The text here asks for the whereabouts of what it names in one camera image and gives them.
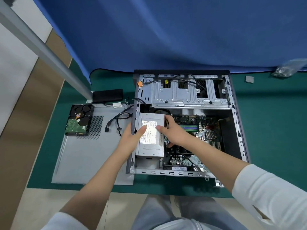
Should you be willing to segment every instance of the tile floor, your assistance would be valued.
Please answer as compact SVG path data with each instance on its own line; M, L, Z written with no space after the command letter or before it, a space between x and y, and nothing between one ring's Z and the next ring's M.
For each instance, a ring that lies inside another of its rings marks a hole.
M26 188L11 230L40 230L76 192ZM129 230L145 198L146 194L111 193L97 229ZM263 230L235 199L216 200L249 230ZM181 217L174 196L171 196L171 202L174 215Z

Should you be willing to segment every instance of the person's right hand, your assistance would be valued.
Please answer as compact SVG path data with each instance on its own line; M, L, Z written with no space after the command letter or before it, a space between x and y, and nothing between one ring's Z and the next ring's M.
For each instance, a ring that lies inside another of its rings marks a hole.
M164 115L164 117L169 122L168 128L157 125L156 129L166 135L170 141L168 147L172 147L174 144L184 147L186 143L189 142L191 135L183 130L183 128L180 127L177 123L175 123L175 120L172 116Z

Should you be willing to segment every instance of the white sleeve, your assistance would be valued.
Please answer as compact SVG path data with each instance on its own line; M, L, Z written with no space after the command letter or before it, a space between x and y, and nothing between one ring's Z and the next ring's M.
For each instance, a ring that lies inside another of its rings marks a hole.
M255 165L239 173L232 195L267 230L307 229L307 193Z
M88 228L69 214L58 212L41 230L88 230Z

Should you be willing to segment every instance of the white wall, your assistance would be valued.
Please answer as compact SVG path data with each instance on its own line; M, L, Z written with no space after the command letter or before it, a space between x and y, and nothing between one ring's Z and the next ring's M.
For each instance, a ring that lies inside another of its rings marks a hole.
M46 42L52 27L33 0L16 0L12 9ZM36 54L0 24L0 135L37 58Z

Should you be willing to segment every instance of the person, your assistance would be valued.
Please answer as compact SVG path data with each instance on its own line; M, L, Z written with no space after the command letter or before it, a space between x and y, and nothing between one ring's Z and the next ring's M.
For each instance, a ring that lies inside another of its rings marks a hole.
M176 124L172 116L166 115L165 118L169 122L168 128L157 126L156 129L167 136L170 146L184 147L201 159L263 228L307 229L305 191L193 137ZM145 131L146 126L142 126L132 135L129 124L116 150L96 175L50 219L43 230L96 229L117 173ZM182 218L173 215L169 196L148 195L131 229L246 229L212 198L177 197L177 201Z

